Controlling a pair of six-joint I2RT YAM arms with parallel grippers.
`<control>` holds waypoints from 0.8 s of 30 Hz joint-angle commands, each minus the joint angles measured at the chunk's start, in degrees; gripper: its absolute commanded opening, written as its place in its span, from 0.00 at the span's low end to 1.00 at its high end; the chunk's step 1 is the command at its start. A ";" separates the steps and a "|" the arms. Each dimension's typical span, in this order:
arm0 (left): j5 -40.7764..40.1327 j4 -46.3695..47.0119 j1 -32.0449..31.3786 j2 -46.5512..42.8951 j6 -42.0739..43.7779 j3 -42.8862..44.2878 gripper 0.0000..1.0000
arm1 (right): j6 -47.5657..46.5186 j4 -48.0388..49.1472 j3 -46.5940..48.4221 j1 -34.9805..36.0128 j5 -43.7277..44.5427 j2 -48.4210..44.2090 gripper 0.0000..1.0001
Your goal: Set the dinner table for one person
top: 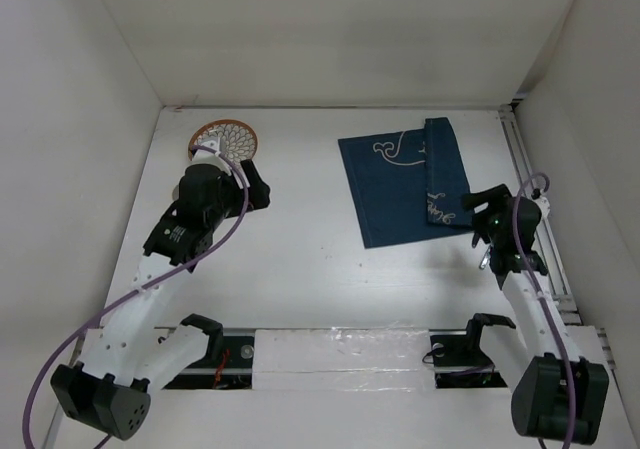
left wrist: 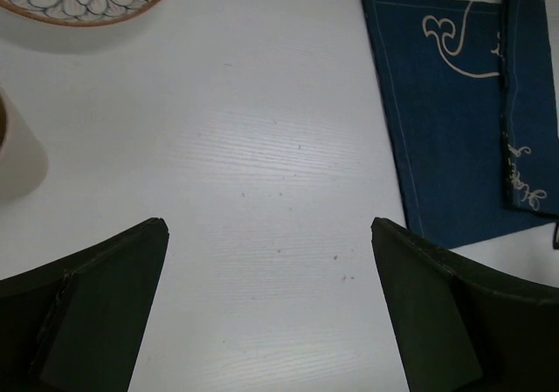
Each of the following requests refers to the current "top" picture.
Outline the blue whale cloth napkin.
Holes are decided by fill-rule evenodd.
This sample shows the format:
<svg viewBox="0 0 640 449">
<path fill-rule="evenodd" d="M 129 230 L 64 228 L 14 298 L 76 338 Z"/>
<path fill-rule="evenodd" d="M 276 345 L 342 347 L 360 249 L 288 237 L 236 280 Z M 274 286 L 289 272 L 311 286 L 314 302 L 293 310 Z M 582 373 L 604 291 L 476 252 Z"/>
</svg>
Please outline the blue whale cloth napkin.
<svg viewBox="0 0 640 449">
<path fill-rule="evenodd" d="M 458 141 L 446 117 L 421 129 L 338 141 L 364 247 L 471 231 L 461 205 L 470 192 Z"/>
</svg>

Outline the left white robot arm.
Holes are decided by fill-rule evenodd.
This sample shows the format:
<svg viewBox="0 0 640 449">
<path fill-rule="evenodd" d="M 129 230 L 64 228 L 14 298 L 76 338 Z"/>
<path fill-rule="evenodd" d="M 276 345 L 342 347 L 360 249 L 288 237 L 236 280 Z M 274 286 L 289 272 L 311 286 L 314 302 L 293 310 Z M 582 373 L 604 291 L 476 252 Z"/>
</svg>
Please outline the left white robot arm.
<svg viewBox="0 0 640 449">
<path fill-rule="evenodd" d="M 132 290 L 114 307 L 100 340 L 52 374 L 69 418 L 126 441 L 147 417 L 154 393 L 190 364 L 220 359 L 223 326 L 213 319 L 190 314 L 164 342 L 155 328 L 197 263 L 221 246 L 214 238 L 220 224 L 269 204 L 270 188 L 252 160 L 229 170 L 210 162 L 185 169 L 177 199 L 143 245 Z"/>
</svg>

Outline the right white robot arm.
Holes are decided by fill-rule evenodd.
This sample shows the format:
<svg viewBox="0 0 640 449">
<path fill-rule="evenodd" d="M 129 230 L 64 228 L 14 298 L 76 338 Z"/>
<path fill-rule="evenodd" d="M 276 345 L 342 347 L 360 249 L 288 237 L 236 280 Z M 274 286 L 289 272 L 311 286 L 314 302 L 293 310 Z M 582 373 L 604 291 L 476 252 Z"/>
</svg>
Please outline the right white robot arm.
<svg viewBox="0 0 640 449">
<path fill-rule="evenodd" d="M 464 194 L 473 239 L 488 246 L 488 265 L 514 315 L 476 314 L 462 338 L 473 362 L 491 360 L 511 392 L 516 432 L 568 448 L 598 436 L 609 388 L 605 367 L 573 342 L 550 292 L 549 272 L 534 250 L 541 199 L 505 185 Z"/>
</svg>

